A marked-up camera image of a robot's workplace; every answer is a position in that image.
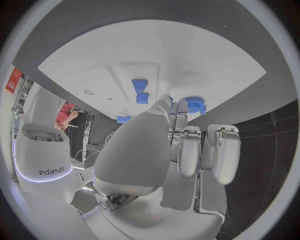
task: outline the person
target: person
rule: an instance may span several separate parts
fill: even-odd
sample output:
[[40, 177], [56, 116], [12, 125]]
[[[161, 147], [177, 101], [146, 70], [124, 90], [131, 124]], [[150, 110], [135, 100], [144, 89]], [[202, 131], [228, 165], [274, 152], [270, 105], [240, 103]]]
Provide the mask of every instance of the person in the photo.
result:
[[68, 128], [68, 124], [71, 120], [76, 118], [78, 116], [78, 111], [72, 109], [75, 107], [74, 104], [66, 102], [60, 109], [56, 120], [54, 127], [56, 129], [60, 129], [64, 131], [66, 128]]

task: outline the blue object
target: blue object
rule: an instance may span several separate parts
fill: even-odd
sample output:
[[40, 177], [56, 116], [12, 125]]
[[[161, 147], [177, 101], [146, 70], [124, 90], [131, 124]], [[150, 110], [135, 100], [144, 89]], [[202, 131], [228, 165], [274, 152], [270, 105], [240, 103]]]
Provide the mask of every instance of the blue object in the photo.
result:
[[132, 79], [132, 83], [137, 94], [144, 92], [145, 88], [148, 85], [148, 80], [146, 79]]
[[128, 122], [131, 119], [131, 116], [118, 116], [116, 118], [116, 122], [118, 124], [124, 124], [126, 122]]
[[189, 114], [194, 114], [200, 112], [201, 115], [206, 114], [206, 106], [204, 99], [198, 96], [188, 96], [183, 98], [188, 103], [188, 112]]
[[148, 93], [137, 93], [136, 94], [136, 103], [137, 104], [148, 104]]

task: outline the blue light strip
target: blue light strip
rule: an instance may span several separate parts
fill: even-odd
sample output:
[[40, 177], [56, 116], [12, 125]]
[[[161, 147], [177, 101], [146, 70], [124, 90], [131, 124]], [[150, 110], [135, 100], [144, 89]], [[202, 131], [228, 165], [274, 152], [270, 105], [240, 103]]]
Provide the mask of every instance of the blue light strip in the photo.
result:
[[71, 169], [70, 169], [68, 172], [66, 172], [64, 175], [61, 175], [61, 176], [58, 176], [58, 177], [54, 177], [54, 178], [50, 178], [50, 179], [45, 179], [45, 180], [34, 180], [34, 179], [31, 179], [31, 178], [28, 178], [28, 177], [24, 176], [24, 175], [21, 173], [21, 171], [19, 170], [19, 168], [18, 168], [18, 166], [17, 166], [17, 162], [16, 162], [16, 157], [15, 157], [15, 155], [16, 155], [16, 152], [15, 152], [15, 143], [13, 143], [13, 145], [12, 145], [12, 159], [13, 159], [13, 163], [14, 163], [14, 168], [15, 168], [15, 170], [18, 172], [18, 174], [19, 174], [22, 178], [26, 179], [27, 181], [33, 182], [33, 183], [47, 183], [47, 182], [52, 182], [52, 181], [61, 179], [61, 178], [65, 177], [65, 176], [69, 175], [69, 174], [73, 171], [73, 166], [72, 166], [72, 164], [71, 164]]

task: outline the red sign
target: red sign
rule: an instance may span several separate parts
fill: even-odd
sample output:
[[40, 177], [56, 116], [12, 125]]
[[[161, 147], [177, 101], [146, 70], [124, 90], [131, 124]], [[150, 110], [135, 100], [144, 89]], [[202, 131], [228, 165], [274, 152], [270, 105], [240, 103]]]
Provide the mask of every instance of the red sign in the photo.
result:
[[5, 87], [11, 94], [14, 94], [21, 75], [22, 73], [14, 68]]

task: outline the red shirt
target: red shirt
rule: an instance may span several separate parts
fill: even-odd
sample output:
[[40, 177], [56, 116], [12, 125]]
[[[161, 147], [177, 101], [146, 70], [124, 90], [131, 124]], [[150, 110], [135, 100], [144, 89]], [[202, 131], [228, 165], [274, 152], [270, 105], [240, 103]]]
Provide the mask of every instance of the red shirt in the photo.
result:
[[60, 109], [57, 117], [56, 117], [56, 122], [59, 122], [62, 124], [66, 119], [70, 116], [70, 111], [72, 108], [74, 108], [75, 105], [72, 103], [65, 103], [62, 108]]

